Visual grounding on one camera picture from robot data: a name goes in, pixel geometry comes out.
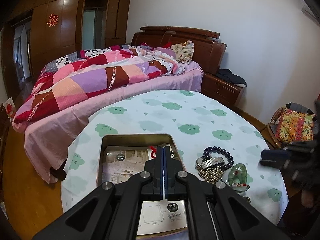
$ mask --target black circular label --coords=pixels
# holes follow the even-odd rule
[[[167,209],[170,211],[170,212],[176,212],[178,210],[178,204],[177,203],[169,203],[168,206],[167,206]]]
[[[123,161],[124,159],[125,159],[124,154],[119,153],[119,154],[117,155],[117,160],[118,160],[118,161]]]

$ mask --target wooden floor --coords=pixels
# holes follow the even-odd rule
[[[15,102],[22,104],[22,98]],[[241,114],[258,130],[258,120]],[[268,138],[266,131],[262,135]],[[289,196],[297,191],[286,184]],[[30,240],[62,214],[61,182],[47,184],[36,173],[24,151],[24,134],[9,130],[4,153],[3,190],[9,222],[22,240]]]

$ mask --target pink bed sheet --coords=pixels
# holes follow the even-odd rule
[[[68,156],[68,147],[88,124],[88,117],[105,106],[156,89],[200,91],[203,72],[194,69],[179,76],[161,76],[123,86],[89,98],[56,114],[29,124],[25,130],[25,152],[43,180],[57,179],[49,173]]]

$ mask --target red and white package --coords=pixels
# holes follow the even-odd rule
[[[16,107],[14,106],[12,98],[9,98],[5,103],[4,103],[4,108],[7,112],[8,117],[10,118],[10,121],[12,122],[17,110]]]

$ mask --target orange patterned pillow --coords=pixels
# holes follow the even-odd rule
[[[286,107],[279,120],[276,138],[285,143],[311,141],[314,116],[292,111]]]

